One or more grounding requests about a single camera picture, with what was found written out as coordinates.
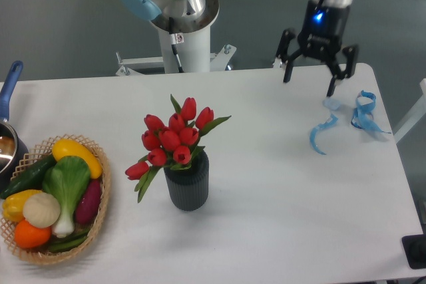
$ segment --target tulip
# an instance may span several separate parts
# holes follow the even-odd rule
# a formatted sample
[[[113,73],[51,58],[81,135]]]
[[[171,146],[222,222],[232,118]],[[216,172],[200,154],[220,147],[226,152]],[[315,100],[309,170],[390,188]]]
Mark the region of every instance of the tulip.
[[[193,145],[197,139],[198,139],[198,131],[194,128],[183,128],[179,132],[179,139],[182,144],[185,144],[187,146]]]
[[[164,123],[162,123],[161,119],[157,116],[147,114],[144,121],[150,131],[157,131],[164,128]]]
[[[200,112],[200,114],[198,115],[197,120],[195,120],[195,125],[198,129],[202,130],[203,127],[213,121],[214,119],[214,113],[213,110],[210,109],[208,106],[204,109],[202,109],[202,111]]]
[[[147,130],[142,135],[142,143],[148,151],[161,147],[160,140],[155,136],[153,131]]]
[[[180,114],[174,113],[168,121],[168,127],[175,131],[175,133],[179,133],[183,128],[185,128],[184,119]]]
[[[163,149],[157,148],[148,153],[148,161],[153,166],[163,166],[167,162],[167,155]]]
[[[145,161],[133,164],[126,170],[125,174],[129,180],[139,180],[149,170],[149,166]]]
[[[187,146],[178,146],[173,152],[173,160],[180,164],[188,164],[191,161],[191,152]]]
[[[189,121],[195,118],[197,113],[197,104],[194,98],[186,98],[180,115],[185,121]]]
[[[162,146],[164,146],[164,149],[167,151],[175,151],[175,149],[180,145],[179,136],[175,133],[175,131],[160,131],[158,136]]]

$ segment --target dark gray vase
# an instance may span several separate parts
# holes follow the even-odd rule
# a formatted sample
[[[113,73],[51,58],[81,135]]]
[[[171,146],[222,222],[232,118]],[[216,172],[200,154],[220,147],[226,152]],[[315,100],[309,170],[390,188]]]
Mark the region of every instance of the dark gray vase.
[[[202,151],[188,170],[164,168],[168,192],[173,204],[183,211],[200,208],[208,197],[208,157]]]

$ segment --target gray floor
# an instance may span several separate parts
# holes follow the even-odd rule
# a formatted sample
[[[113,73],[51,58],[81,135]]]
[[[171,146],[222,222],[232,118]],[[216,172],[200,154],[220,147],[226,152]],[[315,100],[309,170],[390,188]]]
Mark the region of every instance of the gray floor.
[[[220,0],[212,51],[238,48],[235,69],[271,66],[281,32],[300,29],[307,0]],[[394,127],[426,78],[426,0],[354,0],[344,42],[361,46]],[[0,0],[0,80],[22,60],[21,80],[112,76],[122,58],[160,56],[156,31],[119,0]],[[315,65],[298,60],[296,65]],[[416,200],[426,198],[426,118],[399,144]]]

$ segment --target cable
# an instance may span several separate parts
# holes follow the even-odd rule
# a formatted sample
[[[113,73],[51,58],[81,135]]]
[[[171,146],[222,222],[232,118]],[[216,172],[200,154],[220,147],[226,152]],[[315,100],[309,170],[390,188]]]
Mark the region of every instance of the cable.
[[[173,31],[172,31],[173,24],[174,24],[174,19],[172,17],[170,17],[168,19],[168,34],[169,35],[173,34]],[[176,59],[176,63],[178,64],[179,73],[184,73],[184,69],[182,68],[182,63],[180,63],[180,58],[179,58],[178,49],[176,48],[176,45],[172,44],[172,51],[173,51],[174,58]]]

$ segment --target bok choy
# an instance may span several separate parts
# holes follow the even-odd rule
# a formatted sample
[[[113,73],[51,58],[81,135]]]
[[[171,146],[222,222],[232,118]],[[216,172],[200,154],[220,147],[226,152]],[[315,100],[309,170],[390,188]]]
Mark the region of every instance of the bok choy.
[[[90,178],[89,167],[78,156],[65,156],[47,172],[43,190],[54,196],[61,205],[61,214],[52,225],[52,233],[57,237],[66,237],[74,231],[73,214]]]

